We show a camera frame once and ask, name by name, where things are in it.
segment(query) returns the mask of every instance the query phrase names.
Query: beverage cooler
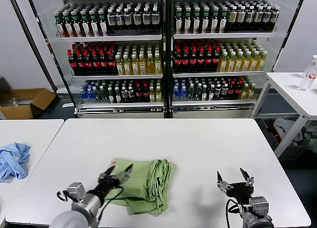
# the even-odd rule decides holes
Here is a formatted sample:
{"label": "beverage cooler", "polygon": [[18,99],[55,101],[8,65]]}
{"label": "beverage cooler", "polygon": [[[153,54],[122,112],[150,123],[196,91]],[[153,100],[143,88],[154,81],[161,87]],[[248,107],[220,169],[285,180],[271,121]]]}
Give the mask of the beverage cooler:
{"label": "beverage cooler", "polygon": [[249,117],[302,1],[29,0],[75,114],[127,118]]}

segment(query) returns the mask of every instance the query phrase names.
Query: blue cloth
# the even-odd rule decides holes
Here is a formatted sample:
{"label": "blue cloth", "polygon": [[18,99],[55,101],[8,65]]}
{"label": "blue cloth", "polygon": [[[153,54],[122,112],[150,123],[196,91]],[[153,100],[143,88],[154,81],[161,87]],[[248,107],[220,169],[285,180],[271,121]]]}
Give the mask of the blue cloth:
{"label": "blue cloth", "polygon": [[29,161],[30,146],[12,143],[0,148],[0,181],[6,180],[10,175],[22,179],[28,175],[20,164]]}

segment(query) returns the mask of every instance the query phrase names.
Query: white table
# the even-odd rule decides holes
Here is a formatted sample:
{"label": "white table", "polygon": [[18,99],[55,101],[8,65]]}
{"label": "white table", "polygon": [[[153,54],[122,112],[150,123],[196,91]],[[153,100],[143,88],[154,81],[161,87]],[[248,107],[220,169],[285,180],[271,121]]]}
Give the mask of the white table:
{"label": "white table", "polygon": [[12,142],[31,146],[29,162],[22,166],[29,173],[24,179],[11,177],[0,182],[0,227],[32,171],[54,139],[64,120],[0,120],[0,147]]}
{"label": "white table", "polygon": [[[216,186],[216,171],[233,183],[239,167],[255,177],[254,196],[265,196],[275,227],[309,226],[305,211],[283,168],[253,119],[69,119],[47,149],[6,220],[49,225],[70,210],[56,192],[74,181],[86,190],[113,158],[167,158],[177,169],[168,209],[158,217],[131,215],[109,204],[100,227],[226,228],[227,197]],[[230,214],[231,227],[242,219]]]}
{"label": "white table", "polygon": [[257,117],[271,86],[299,114],[292,128],[274,151],[278,158],[308,120],[317,120],[317,80],[308,91],[301,91],[298,86],[302,81],[302,75],[303,73],[267,73],[267,81],[251,114],[251,118]]}

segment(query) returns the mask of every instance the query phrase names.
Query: wire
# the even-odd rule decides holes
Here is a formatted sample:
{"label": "wire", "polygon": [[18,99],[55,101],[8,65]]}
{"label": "wire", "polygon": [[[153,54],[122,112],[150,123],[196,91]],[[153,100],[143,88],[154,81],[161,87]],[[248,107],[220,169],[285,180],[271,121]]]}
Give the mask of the wire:
{"label": "wire", "polygon": [[114,190],[114,189],[118,189],[118,188],[121,188],[121,191],[120,191],[117,195],[115,195],[114,197],[110,198],[109,201],[107,201],[107,203],[104,205],[104,207],[102,208],[102,210],[101,210],[101,212],[100,212],[100,214],[99,214],[99,216],[98,216],[97,222],[99,222],[99,221],[101,220],[101,216],[103,215],[103,212],[104,212],[104,209],[106,208],[106,206],[107,206],[112,200],[116,199],[116,198],[123,192],[124,188],[123,188],[122,186],[114,187],[113,190]]}

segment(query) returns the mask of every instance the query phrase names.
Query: green towel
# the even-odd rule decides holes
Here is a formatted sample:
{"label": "green towel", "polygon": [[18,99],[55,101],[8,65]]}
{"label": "green towel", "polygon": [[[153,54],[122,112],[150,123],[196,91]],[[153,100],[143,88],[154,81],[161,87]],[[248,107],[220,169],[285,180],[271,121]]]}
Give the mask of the green towel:
{"label": "green towel", "polygon": [[[134,214],[161,215],[167,209],[168,185],[173,163],[167,160],[140,162],[113,159],[111,164],[115,164],[112,174],[124,171],[133,164],[130,178],[122,185],[124,191],[112,203],[128,206]],[[107,199],[114,197],[119,191],[120,189],[111,191]]]}

